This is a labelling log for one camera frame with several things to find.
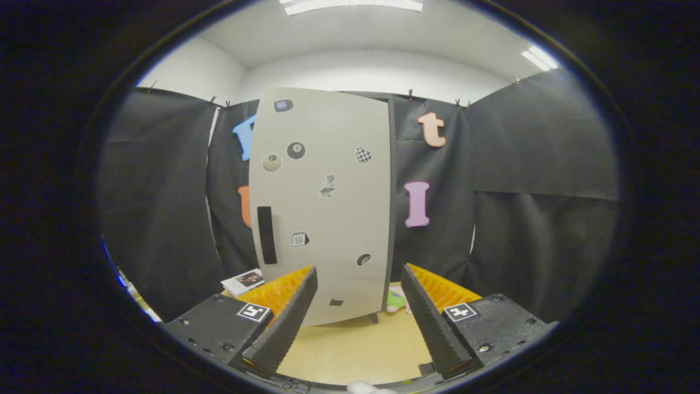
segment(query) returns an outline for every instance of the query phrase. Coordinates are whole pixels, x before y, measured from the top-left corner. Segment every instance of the orange letter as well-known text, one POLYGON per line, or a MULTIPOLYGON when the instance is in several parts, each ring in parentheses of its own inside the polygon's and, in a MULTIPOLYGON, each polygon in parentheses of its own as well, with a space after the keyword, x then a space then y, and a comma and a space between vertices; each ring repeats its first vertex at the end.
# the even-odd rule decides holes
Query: orange letter
POLYGON ((243 223, 251 229, 251 203, 248 199, 248 186, 241 186, 238 188, 238 195, 241 196, 241 216, 243 217, 243 223))
POLYGON ((428 145, 436 148, 445 145, 447 139, 438 134, 438 126, 444 127, 445 122, 442 119, 438 119, 435 112, 428 112, 421 116, 418 118, 418 123, 423 124, 423 138, 426 139, 428 145))

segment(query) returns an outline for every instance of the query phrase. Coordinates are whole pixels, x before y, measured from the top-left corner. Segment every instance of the foam letter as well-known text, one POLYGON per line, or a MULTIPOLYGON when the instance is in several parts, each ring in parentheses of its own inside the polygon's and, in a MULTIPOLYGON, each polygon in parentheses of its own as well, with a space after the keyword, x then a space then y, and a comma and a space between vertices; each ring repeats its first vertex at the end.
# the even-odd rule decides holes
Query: foam letter
POLYGON ((238 195, 241 196, 241 216, 243 217, 243 223, 251 229, 251 202, 248 199, 248 186, 241 186, 238 188, 238 195))
POLYGON ((428 182, 408 182, 403 185, 408 191, 408 219, 406 227, 427 226, 431 220, 426 216, 426 191, 428 182))
POLYGON ((423 125, 423 138, 426 140, 428 145, 436 148, 445 145, 447 139, 438 134, 438 126, 444 127, 445 122, 442 119, 438 119, 435 112, 428 112, 427 114, 421 116, 418 118, 418 123, 423 125))
POLYGON ((251 124, 255 123, 255 121, 256 116, 253 115, 233 128, 233 133, 238 136, 238 140, 241 142, 241 148, 243 148, 241 159, 244 161, 251 158, 251 142, 253 141, 253 128, 251 124))

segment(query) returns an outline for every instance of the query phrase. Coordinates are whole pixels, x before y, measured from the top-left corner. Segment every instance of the calendar sticker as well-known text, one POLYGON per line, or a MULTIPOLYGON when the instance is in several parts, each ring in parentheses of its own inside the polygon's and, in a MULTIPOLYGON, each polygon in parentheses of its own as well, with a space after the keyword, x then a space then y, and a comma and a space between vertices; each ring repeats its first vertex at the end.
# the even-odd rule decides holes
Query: calendar sticker
POLYGON ((309 236, 306 231, 295 231, 292 233, 292 246, 304 246, 309 243, 309 236))

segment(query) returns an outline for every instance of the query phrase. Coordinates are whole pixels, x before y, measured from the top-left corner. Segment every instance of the ceiling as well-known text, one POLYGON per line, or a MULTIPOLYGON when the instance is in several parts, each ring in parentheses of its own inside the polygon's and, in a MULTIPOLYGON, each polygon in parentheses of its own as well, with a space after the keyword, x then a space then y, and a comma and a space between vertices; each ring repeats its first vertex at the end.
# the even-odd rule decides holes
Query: ceiling
POLYGON ((450 0, 425 0, 420 13, 341 7, 294 16, 278 0, 263 0, 201 36, 248 68, 326 50, 373 49, 441 57, 506 79, 541 71, 520 55, 527 41, 450 0))

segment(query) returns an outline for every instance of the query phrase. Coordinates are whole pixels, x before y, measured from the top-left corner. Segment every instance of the black curtain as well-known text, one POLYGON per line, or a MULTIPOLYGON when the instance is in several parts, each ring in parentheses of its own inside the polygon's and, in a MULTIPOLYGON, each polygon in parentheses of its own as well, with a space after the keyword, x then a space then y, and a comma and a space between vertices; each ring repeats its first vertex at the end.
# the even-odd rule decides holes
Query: black curtain
POLYGON ((233 128, 257 110, 257 100, 219 110, 209 145, 206 197, 216 247, 229 277, 258 267, 253 232, 243 222, 238 194, 241 186, 248 185, 250 161, 242 160, 243 148, 233 134, 233 128))
POLYGON ((594 281, 615 231, 613 130, 562 69, 477 101, 468 120, 476 235, 461 282, 506 293, 545 321, 562 319, 594 281))
POLYGON ((221 290, 205 181, 215 106, 137 88, 117 113, 97 180, 101 229, 114 263, 168 321, 221 290))
POLYGON ((395 96, 393 117, 396 140, 394 253, 391 280, 400 280, 401 267, 415 264, 454 282, 461 282, 472 243, 474 193, 471 128, 463 109, 455 104, 395 96), (444 121, 439 148, 428 145, 418 117, 435 112, 444 121), (422 181, 426 193, 425 227, 406 227, 408 193, 404 185, 422 181))

